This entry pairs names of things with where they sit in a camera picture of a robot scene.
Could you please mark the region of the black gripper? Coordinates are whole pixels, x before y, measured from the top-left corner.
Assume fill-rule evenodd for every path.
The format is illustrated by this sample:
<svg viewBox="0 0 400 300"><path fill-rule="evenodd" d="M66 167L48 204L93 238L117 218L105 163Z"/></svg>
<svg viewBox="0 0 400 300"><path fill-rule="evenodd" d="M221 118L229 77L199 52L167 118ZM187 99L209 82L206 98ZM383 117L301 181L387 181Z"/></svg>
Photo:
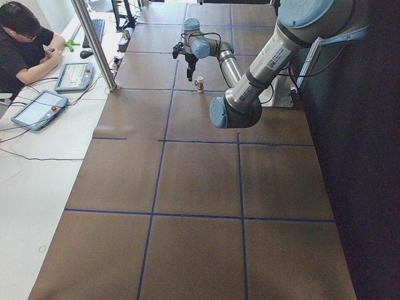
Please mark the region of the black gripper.
<svg viewBox="0 0 400 300"><path fill-rule="evenodd" d="M188 81L191 81L193 79L193 71L196 70L196 63L198 61L197 57L194 54L185 54L185 60L188 64L187 70L186 70L186 77Z"/></svg>

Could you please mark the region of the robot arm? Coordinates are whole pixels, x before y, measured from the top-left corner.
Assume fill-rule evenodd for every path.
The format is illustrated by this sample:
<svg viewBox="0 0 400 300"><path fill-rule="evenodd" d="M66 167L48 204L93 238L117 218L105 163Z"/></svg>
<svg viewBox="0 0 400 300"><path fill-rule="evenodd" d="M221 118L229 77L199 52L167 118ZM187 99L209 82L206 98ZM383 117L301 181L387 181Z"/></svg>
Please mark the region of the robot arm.
<svg viewBox="0 0 400 300"><path fill-rule="evenodd" d="M196 63L200 59L212 56L217 59L227 85L231 89L239 90L243 72L234 55L233 47L228 42L223 41L216 32L202 32L199 20L193 17L184 21L183 31L182 38L184 41L177 46L176 57L178 54L185 56L188 81L193 80Z"/></svg>
<svg viewBox="0 0 400 300"><path fill-rule="evenodd" d="M249 128L260 117L259 95L266 90L300 50L315 40L334 42L361 38L368 27L370 1L280 1L273 35L246 72L241 72L233 47L221 39L210 39L201 32L199 21L183 23L183 41L173 56L183 53L191 79L199 59L215 57L229 86L209 106L210 120L216 128Z"/></svg>

